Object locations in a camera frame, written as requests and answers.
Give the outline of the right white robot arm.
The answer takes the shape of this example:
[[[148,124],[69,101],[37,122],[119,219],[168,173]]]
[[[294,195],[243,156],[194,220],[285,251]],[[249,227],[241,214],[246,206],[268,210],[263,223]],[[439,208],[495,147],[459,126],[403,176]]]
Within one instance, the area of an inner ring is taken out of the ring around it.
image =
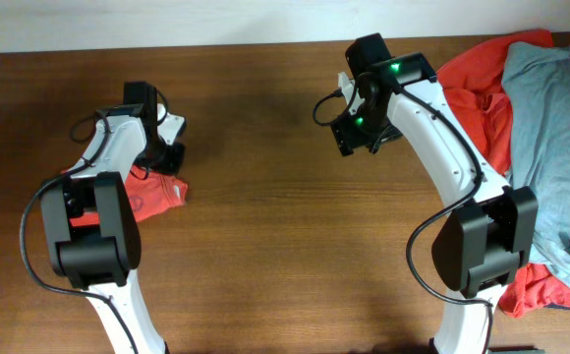
[[[410,235],[406,261],[426,292],[445,304],[434,353],[486,353],[494,309],[529,261],[538,200],[514,189],[455,118],[421,53],[346,56],[338,76],[347,107],[331,129],[342,154],[371,153],[403,137],[426,169],[442,210]]]

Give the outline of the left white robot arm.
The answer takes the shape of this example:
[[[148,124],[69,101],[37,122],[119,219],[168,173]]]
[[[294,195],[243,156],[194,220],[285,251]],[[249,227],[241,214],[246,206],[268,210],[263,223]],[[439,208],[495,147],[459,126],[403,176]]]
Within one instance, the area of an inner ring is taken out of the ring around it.
[[[117,353],[166,353],[139,285],[141,235],[125,182],[138,157],[155,144],[177,146],[182,116],[141,104],[96,112],[93,135],[61,181],[39,200],[53,271],[69,293],[91,303]]]

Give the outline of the orange printed t-shirt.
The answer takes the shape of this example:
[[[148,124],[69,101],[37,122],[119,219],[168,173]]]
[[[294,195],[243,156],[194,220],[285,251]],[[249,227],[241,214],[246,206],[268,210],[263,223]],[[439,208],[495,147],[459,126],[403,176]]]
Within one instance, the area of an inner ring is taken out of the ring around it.
[[[125,188],[135,220],[140,222],[183,206],[189,186],[175,176],[148,172],[133,165]]]

